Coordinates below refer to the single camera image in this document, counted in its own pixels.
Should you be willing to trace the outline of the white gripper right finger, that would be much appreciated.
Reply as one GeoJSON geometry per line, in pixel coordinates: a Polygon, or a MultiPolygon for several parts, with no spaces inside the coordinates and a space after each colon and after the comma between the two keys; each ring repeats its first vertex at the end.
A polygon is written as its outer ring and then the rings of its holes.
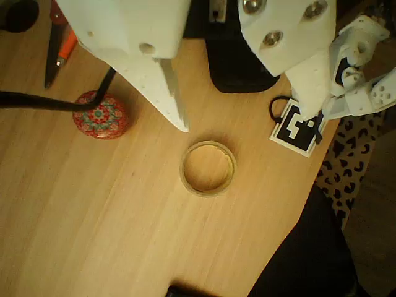
{"type": "Polygon", "coordinates": [[[287,76],[303,119],[330,95],[336,12],[336,1],[238,1],[243,38],[272,76],[287,76]]]}

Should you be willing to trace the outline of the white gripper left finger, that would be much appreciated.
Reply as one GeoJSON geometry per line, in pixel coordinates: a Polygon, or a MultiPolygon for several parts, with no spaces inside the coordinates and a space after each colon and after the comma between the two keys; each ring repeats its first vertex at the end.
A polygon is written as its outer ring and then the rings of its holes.
{"type": "Polygon", "coordinates": [[[123,76],[182,132],[176,57],[190,1],[58,1],[80,45],[123,76]]]}

